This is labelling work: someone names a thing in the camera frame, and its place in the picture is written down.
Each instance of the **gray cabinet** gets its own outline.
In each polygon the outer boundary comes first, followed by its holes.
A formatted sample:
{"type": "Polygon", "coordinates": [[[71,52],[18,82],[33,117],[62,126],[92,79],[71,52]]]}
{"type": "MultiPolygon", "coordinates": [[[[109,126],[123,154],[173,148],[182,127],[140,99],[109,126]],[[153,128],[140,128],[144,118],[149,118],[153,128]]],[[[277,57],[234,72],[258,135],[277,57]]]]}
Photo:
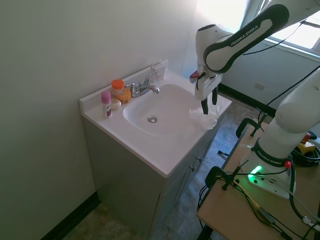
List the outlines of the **gray cabinet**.
{"type": "Polygon", "coordinates": [[[145,239],[162,223],[205,161],[221,125],[207,131],[173,173],[164,178],[84,119],[94,184],[99,199],[145,239]]]}

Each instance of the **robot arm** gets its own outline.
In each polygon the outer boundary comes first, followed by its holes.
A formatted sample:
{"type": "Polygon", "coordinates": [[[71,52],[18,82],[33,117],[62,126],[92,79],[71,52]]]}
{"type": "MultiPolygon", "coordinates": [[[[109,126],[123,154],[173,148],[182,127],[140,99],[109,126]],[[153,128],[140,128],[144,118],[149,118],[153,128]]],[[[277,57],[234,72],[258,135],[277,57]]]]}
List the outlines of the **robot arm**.
{"type": "Polygon", "coordinates": [[[270,0],[259,15],[235,34],[215,25],[200,28],[196,34],[197,63],[213,73],[223,74],[250,48],[319,10],[320,0],[270,0]]]}
{"type": "MultiPolygon", "coordinates": [[[[320,10],[320,0],[269,0],[267,6],[251,22],[235,34],[225,32],[216,25],[200,28],[196,33],[198,78],[196,89],[202,102],[217,86],[217,74],[229,70],[233,62],[247,50],[273,33],[302,21],[320,10]]],[[[307,77],[278,106],[275,118],[256,141],[251,152],[241,161],[244,172],[259,167],[263,173],[277,173],[285,168],[285,162],[308,130],[320,122],[320,69],[307,77]]],[[[284,198],[292,188],[291,171],[260,177],[248,177],[254,186],[263,188],[284,198]]]]}

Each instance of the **white countertop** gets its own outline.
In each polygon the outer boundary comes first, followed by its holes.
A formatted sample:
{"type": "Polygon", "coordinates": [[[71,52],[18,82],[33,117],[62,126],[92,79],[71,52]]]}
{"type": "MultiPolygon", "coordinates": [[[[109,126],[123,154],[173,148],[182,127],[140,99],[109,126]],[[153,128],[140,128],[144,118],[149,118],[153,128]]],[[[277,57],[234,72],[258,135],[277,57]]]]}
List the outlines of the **white countertop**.
{"type": "MultiPolygon", "coordinates": [[[[170,71],[165,74],[164,79],[154,84],[160,88],[158,95],[161,94],[161,87],[167,84],[177,85],[194,95],[194,85],[188,79],[170,71]]],[[[104,119],[100,94],[109,88],[110,86],[80,99],[82,116],[123,145],[161,176],[167,178],[206,131],[192,125],[188,126],[185,131],[173,132],[169,135],[156,135],[133,125],[124,117],[126,108],[135,101],[141,101],[144,96],[152,95],[151,91],[137,98],[132,98],[129,103],[123,104],[121,109],[113,111],[109,119],[104,119]]],[[[217,106],[220,106],[219,114],[222,114],[230,104],[230,100],[219,95],[217,101],[217,106]]]]}

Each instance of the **white cloth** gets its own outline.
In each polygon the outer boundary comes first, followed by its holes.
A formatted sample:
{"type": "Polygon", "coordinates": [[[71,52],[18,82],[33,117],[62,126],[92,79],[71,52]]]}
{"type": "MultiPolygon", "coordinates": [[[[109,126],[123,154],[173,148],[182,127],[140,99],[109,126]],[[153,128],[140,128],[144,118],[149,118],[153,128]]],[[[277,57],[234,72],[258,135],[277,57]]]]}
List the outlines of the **white cloth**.
{"type": "Polygon", "coordinates": [[[218,122],[219,108],[216,105],[208,104],[208,115],[204,114],[202,107],[195,110],[189,110],[189,115],[192,122],[200,126],[204,130],[210,130],[215,127],[218,122]]]}

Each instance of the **floor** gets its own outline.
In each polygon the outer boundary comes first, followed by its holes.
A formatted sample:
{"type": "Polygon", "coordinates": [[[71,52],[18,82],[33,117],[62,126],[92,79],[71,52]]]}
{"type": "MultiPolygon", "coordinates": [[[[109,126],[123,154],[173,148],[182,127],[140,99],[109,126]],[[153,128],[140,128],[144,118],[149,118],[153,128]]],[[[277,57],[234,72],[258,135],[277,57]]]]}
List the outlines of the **floor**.
{"type": "MultiPolygon", "coordinates": [[[[202,229],[196,217],[199,191],[205,184],[204,180],[209,170],[224,163],[224,159],[218,156],[217,152],[221,150],[229,153],[238,139],[236,129],[240,122],[246,117],[258,116],[256,109],[232,98],[229,99],[232,100],[232,104],[226,112],[201,169],[151,240],[196,240],[200,234],[202,229]]],[[[211,238],[225,239],[217,232],[214,232],[211,238]]],[[[140,238],[101,203],[63,240],[140,240],[140,238]]]]}

